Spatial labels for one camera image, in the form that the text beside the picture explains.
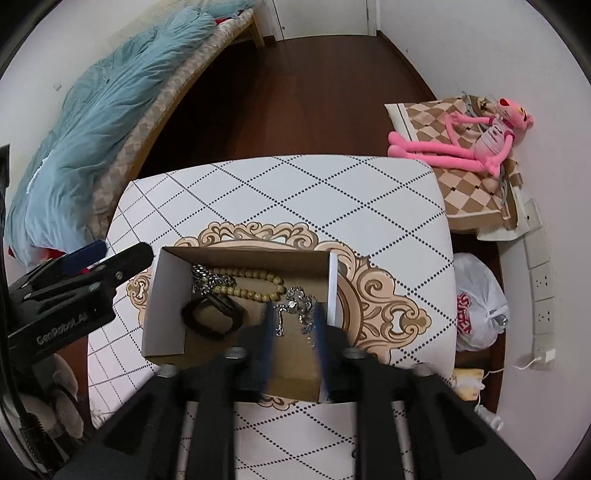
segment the black bracelet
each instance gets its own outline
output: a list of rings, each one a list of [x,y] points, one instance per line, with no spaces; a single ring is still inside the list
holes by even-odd
[[[217,308],[226,317],[232,320],[232,326],[227,332],[217,332],[196,319],[195,312],[208,305]],[[208,293],[206,295],[197,294],[183,307],[181,310],[181,317],[184,324],[196,334],[220,342],[231,333],[236,332],[242,326],[244,309],[226,295],[216,295],[213,293]]]

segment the door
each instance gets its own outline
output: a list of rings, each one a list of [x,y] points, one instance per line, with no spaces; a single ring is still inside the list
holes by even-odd
[[[317,35],[368,35],[366,1],[273,0],[284,39]]]

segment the doorframe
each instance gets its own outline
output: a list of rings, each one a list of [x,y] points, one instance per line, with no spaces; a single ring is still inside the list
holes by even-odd
[[[283,27],[279,21],[279,14],[277,13],[277,7],[275,6],[275,0],[262,0],[264,9],[269,23],[271,24],[271,30],[276,41],[285,40],[283,36]]]
[[[368,15],[368,35],[375,37],[378,34],[378,11],[376,2],[379,0],[365,0]]]

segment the ornate beige pattern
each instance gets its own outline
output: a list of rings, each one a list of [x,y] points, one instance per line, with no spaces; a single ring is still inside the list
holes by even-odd
[[[410,344],[431,326],[431,317],[408,297],[396,295],[392,275],[371,267],[369,258],[356,257],[345,244],[319,242],[305,223],[262,225],[250,222],[210,223],[197,237],[183,237],[176,247],[258,247],[333,251],[339,259],[338,296],[343,312],[341,327],[349,341],[389,363],[389,352]],[[150,286],[150,271],[136,275],[127,285],[142,324]]]
[[[150,279],[152,278],[152,269],[149,268],[142,273],[138,273],[134,278],[127,282],[127,295],[131,303],[139,309],[138,323],[144,328],[144,314],[146,304],[148,303],[148,290],[150,289]]]
[[[297,400],[291,400],[289,398],[281,397],[270,397],[269,395],[262,395],[261,401],[258,403],[261,407],[270,408],[273,407],[279,411],[287,411],[291,406],[295,405]]]

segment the wooden floor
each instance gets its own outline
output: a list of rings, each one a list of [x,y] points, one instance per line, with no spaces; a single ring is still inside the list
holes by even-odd
[[[229,47],[164,128],[140,177],[236,158],[386,155],[384,103],[425,98],[379,37],[312,37]]]

